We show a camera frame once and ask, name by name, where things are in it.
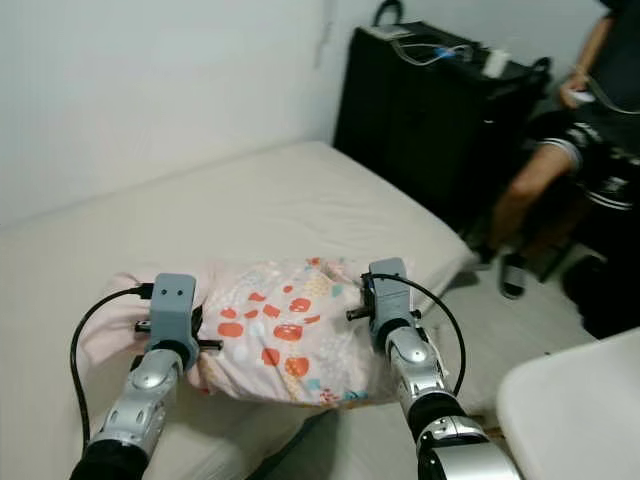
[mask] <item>white bedsheet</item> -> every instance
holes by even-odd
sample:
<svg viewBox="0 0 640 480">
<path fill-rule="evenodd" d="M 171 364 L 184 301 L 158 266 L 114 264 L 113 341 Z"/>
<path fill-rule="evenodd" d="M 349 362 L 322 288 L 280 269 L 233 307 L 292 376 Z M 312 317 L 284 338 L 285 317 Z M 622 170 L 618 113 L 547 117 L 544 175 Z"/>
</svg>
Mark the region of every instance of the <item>white bedsheet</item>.
<svg viewBox="0 0 640 480">
<path fill-rule="evenodd" d="M 468 251 L 425 209 L 321 143 L 218 162 L 0 229 L 0 478 L 68 477 L 80 447 L 69 339 L 115 271 L 340 255 L 411 257 L 415 279 L 442 291 Z M 128 362 L 89 379 L 95 422 Z M 182 388 L 145 478 L 244 478 L 308 415 Z"/>
</svg>

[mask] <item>person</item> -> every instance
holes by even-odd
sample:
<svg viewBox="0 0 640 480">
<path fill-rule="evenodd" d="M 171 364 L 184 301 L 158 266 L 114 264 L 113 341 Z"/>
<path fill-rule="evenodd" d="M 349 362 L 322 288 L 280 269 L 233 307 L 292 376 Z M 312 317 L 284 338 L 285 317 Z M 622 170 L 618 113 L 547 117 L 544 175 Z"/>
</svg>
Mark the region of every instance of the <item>person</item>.
<svg viewBox="0 0 640 480">
<path fill-rule="evenodd" d="M 587 204 L 633 206 L 640 167 L 640 0 L 601 1 L 609 11 L 560 87 L 564 109 L 534 120 L 537 149 L 496 203 L 489 234 L 475 249 L 478 267 L 490 266 L 543 193 L 560 177 L 574 176 L 584 194 L 553 225 L 503 257 L 500 290 L 511 299 L 525 291 L 527 261 L 570 233 Z M 587 98 L 579 100 L 575 92 Z"/>
</svg>

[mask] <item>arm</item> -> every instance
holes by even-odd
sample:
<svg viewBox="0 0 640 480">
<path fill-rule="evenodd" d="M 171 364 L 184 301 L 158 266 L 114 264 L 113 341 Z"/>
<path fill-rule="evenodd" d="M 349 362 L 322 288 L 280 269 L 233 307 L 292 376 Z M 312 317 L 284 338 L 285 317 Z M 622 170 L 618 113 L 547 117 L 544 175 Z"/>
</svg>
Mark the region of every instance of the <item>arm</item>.
<svg viewBox="0 0 640 480">
<path fill-rule="evenodd" d="M 602 48 L 614 21 L 615 18 L 610 15 L 601 18 L 587 37 L 587 41 L 582 47 L 582 52 L 578 57 L 578 62 L 576 63 L 573 73 L 560 87 L 560 102 L 565 107 L 571 109 L 578 108 L 578 105 L 570 96 L 569 92 L 572 90 L 585 90 L 587 85 L 587 73 L 598 57 L 600 49 Z"/>
</svg>

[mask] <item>slipper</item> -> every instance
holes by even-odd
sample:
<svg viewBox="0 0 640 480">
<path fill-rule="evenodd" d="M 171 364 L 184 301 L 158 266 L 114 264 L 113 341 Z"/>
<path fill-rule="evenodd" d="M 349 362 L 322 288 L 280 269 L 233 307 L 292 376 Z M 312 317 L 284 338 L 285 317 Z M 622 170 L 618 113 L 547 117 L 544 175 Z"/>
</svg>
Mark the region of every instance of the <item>slipper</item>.
<svg viewBox="0 0 640 480">
<path fill-rule="evenodd" d="M 517 253 L 506 255 L 500 269 L 500 292 L 505 297 L 516 300 L 524 294 L 525 271 L 524 257 Z"/>
</svg>

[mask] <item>floor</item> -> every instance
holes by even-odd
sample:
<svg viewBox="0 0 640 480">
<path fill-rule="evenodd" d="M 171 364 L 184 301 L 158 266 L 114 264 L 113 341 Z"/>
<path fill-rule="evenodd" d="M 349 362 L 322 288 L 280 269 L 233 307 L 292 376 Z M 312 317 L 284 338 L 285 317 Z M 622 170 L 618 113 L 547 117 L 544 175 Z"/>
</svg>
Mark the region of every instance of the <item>floor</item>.
<svg viewBox="0 0 640 480">
<path fill-rule="evenodd" d="M 576 251 L 572 258 L 584 252 Z M 494 403 L 499 384 L 515 366 L 593 341 L 580 327 L 573 303 L 561 292 L 559 273 L 546 284 L 530 277 L 526 295 L 511 301 L 497 289 L 498 268 L 478 274 L 475 285 L 445 297 L 460 322 L 468 350 L 468 370 L 460 401 L 465 409 L 496 426 Z M 457 344 L 443 315 L 423 319 L 443 357 L 458 368 Z M 416 479 L 415 446 L 397 404 L 332 412 L 293 448 L 268 480 Z"/>
</svg>

